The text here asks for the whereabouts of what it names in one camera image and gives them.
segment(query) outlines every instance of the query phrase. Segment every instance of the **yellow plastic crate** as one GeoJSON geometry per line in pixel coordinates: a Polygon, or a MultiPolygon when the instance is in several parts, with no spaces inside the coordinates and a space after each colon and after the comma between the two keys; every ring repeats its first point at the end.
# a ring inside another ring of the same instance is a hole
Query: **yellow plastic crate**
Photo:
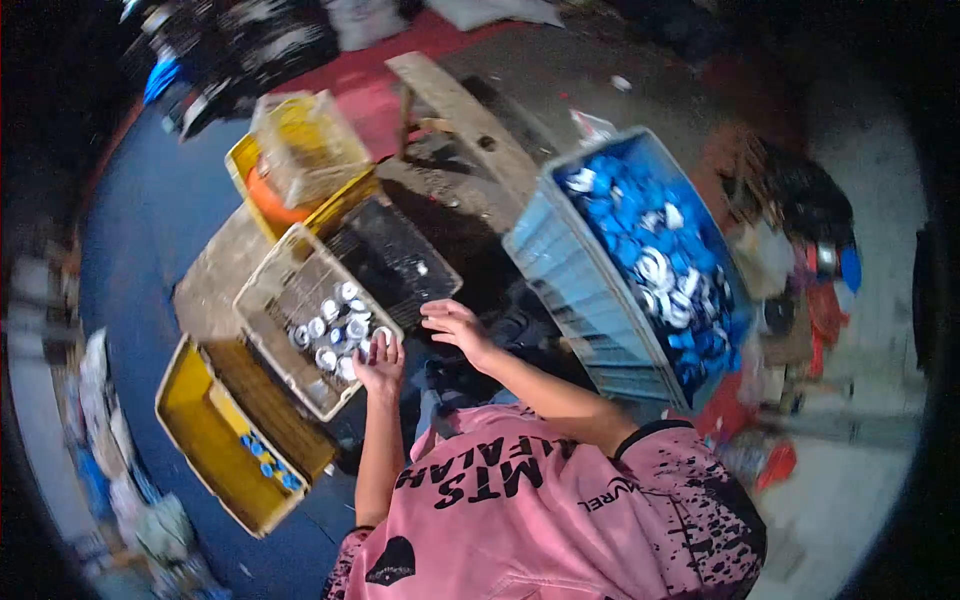
{"type": "Polygon", "coordinates": [[[180,344],[156,393],[156,418],[210,493],[261,539],[300,504],[334,457],[334,446],[255,363],[241,341],[180,344]],[[240,443],[253,433],[301,482],[266,477],[261,458],[240,443]]]}
{"type": "MultiPolygon", "coordinates": [[[[224,163],[230,173],[230,178],[233,180],[233,185],[243,198],[243,202],[253,215],[256,224],[263,231],[263,235],[270,240],[270,243],[275,244],[290,226],[265,217],[247,191],[247,175],[256,166],[259,157],[260,147],[257,146],[256,139],[247,134],[224,156],[224,163]]],[[[360,175],[348,181],[333,196],[321,201],[320,205],[304,223],[307,224],[314,235],[323,239],[340,225],[340,220],[348,212],[379,190],[380,181],[376,178],[373,167],[370,166],[360,175]]]]}

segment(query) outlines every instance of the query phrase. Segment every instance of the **blue plastic crate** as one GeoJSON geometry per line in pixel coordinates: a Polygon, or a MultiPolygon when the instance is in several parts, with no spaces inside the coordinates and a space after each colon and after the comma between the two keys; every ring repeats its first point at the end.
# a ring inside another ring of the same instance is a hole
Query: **blue plastic crate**
{"type": "MultiPolygon", "coordinates": [[[[651,176],[695,199],[702,209],[701,236],[731,286],[733,315],[745,323],[755,308],[730,257],[723,234],[690,180],[650,130],[637,127],[548,162],[526,210],[503,247],[540,296],[601,394],[633,401],[670,403],[690,412],[673,369],[623,276],[558,185],[596,154],[646,167],[651,176]]],[[[699,412],[723,374],[704,383],[692,398],[699,412]]]]}

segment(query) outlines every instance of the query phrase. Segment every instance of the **beige plastic crate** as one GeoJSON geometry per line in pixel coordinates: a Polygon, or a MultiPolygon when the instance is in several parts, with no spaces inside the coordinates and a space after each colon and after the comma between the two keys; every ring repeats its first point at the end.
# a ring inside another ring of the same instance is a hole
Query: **beige plastic crate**
{"type": "Polygon", "coordinates": [[[370,330],[387,326],[400,342],[403,331],[333,254],[302,224],[294,224],[276,243],[233,301],[233,310],[251,342],[276,373],[318,419],[333,419],[363,387],[321,371],[313,356],[294,348],[291,324],[321,314],[321,302],[335,283],[350,281],[357,298],[372,312],[370,330]]]}
{"type": "Polygon", "coordinates": [[[372,164],[328,90],[262,98],[251,134],[287,208],[333,196],[372,164]]]}

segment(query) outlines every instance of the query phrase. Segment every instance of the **blue bottle cap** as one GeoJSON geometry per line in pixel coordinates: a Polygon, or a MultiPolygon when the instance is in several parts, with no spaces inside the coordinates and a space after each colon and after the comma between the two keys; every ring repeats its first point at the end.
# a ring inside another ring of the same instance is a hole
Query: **blue bottle cap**
{"type": "Polygon", "coordinates": [[[860,257],[856,254],[856,248],[847,246],[840,251],[840,276],[844,283],[855,294],[863,283],[863,271],[860,265],[860,257]]]}

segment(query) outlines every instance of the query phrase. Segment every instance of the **person's right hand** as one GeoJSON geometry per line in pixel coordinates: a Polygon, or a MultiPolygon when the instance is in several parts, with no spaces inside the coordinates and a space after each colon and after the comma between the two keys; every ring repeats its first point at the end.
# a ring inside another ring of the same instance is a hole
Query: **person's right hand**
{"type": "Polygon", "coordinates": [[[441,332],[431,335],[431,339],[462,350],[476,370],[482,372],[498,352],[477,316],[460,302],[433,300],[424,304],[420,313],[426,317],[424,327],[441,332]]]}

